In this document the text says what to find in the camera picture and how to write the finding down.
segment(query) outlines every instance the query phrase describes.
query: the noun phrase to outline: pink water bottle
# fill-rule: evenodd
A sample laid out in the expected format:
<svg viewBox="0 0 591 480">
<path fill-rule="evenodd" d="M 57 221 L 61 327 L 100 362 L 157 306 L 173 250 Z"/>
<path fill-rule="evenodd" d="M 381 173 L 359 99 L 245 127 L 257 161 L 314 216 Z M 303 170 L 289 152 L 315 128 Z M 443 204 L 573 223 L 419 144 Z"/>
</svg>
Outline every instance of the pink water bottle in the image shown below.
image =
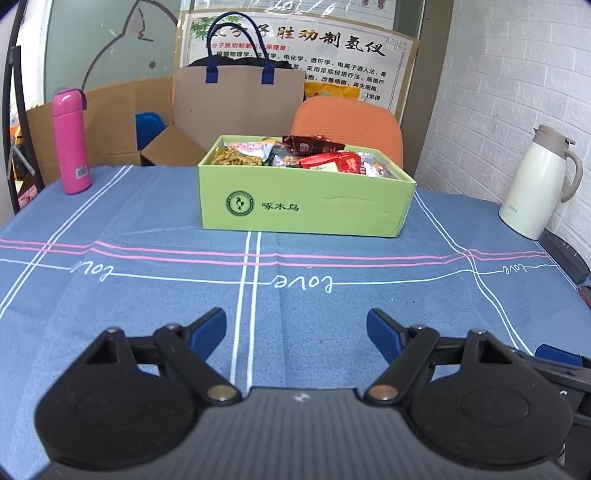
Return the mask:
<svg viewBox="0 0 591 480">
<path fill-rule="evenodd" d="M 53 99 L 53 132 L 64 192 L 80 193 L 92 185 L 83 111 L 86 96 L 79 89 L 58 93 Z"/>
</svg>

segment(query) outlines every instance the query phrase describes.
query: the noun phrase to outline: chair backrest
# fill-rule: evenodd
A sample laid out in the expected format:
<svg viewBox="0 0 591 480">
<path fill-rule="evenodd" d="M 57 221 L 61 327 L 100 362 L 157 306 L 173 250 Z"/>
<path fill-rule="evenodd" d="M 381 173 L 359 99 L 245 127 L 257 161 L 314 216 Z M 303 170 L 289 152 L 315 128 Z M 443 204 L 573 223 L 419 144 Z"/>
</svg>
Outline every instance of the chair backrest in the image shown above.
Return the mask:
<svg viewBox="0 0 591 480">
<path fill-rule="evenodd" d="M 403 167 L 402 133 L 389 111 L 358 100 L 316 96 L 300 105 L 292 135 L 325 135 L 334 142 L 377 148 Z"/>
</svg>

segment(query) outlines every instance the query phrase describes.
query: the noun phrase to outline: snack box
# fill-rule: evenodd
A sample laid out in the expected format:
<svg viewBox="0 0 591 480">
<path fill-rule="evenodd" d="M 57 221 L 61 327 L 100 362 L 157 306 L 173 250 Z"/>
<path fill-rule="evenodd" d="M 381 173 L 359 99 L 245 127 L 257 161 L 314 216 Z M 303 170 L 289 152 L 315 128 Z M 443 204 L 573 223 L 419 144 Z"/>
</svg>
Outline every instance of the snack box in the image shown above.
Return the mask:
<svg viewBox="0 0 591 480">
<path fill-rule="evenodd" d="M 197 166 L 203 228 L 396 237 L 417 183 L 383 153 L 393 178 L 303 168 L 211 165 L 217 147 L 262 137 L 222 135 Z"/>
</svg>

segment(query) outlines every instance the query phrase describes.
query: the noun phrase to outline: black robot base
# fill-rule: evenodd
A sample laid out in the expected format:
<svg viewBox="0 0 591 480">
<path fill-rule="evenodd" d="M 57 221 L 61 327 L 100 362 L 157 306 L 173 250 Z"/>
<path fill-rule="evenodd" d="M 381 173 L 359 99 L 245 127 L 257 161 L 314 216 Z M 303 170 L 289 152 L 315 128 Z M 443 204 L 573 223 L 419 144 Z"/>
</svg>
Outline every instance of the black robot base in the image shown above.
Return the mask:
<svg viewBox="0 0 591 480">
<path fill-rule="evenodd" d="M 377 309 L 367 331 L 389 366 L 363 395 L 242 398 L 206 363 L 226 334 L 222 309 L 151 337 L 106 329 L 37 407 L 51 460 L 37 480 L 587 478 L 589 359 L 548 346 L 529 356 L 484 330 L 445 338 Z M 433 380 L 438 365 L 459 370 Z"/>
</svg>

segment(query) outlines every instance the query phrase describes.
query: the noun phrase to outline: box logo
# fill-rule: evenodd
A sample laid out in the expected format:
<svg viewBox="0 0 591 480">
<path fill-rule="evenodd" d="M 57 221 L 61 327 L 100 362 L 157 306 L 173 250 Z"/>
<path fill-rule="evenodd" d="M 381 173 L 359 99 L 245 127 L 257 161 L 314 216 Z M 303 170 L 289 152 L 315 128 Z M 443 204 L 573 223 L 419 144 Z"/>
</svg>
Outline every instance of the box logo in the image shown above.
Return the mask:
<svg viewBox="0 0 591 480">
<path fill-rule="evenodd" d="M 237 217 L 244 217 L 252 212 L 255 207 L 255 201 L 252 196 L 241 190 L 232 192 L 226 199 L 226 207 L 231 214 Z"/>
</svg>

